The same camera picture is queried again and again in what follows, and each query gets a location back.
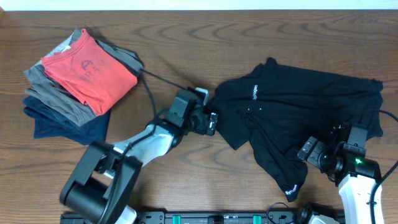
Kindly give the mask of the black t-shirt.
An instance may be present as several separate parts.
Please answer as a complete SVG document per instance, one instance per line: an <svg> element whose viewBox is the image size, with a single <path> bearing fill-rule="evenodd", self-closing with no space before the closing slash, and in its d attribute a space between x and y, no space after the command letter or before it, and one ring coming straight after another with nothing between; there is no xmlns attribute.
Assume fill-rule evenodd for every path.
<svg viewBox="0 0 398 224"><path fill-rule="evenodd" d="M332 142L331 130L361 124L368 138L381 137L383 84L278 64L273 58L237 79L221 83L208 102L218 115L217 131L233 148L249 143L254 158L289 202L304 184L308 168L297 154L309 137Z"/></svg>

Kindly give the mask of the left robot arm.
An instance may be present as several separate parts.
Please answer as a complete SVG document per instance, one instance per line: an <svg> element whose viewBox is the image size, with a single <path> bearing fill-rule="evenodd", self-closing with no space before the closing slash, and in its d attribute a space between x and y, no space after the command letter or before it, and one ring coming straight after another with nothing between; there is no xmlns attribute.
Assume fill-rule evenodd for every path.
<svg viewBox="0 0 398 224"><path fill-rule="evenodd" d="M206 113L209 92L187 88L164 118L154 118L143 132L121 142L92 142L60 193L60 203L88 223L134 223L137 213L128 203L141 169L177 147L193 132L212 136L218 115Z"/></svg>

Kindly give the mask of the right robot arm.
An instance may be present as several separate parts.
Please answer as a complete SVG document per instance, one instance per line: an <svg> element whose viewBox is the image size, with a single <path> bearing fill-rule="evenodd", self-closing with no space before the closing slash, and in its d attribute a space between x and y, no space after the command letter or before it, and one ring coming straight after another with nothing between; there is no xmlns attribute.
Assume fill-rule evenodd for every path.
<svg viewBox="0 0 398 224"><path fill-rule="evenodd" d="M329 144L309 137L297 157L326 174L338 187L344 213L324 205L308 203L297 215L297 223L384 224L379 164L366 158L368 130L358 124L333 128Z"/></svg>

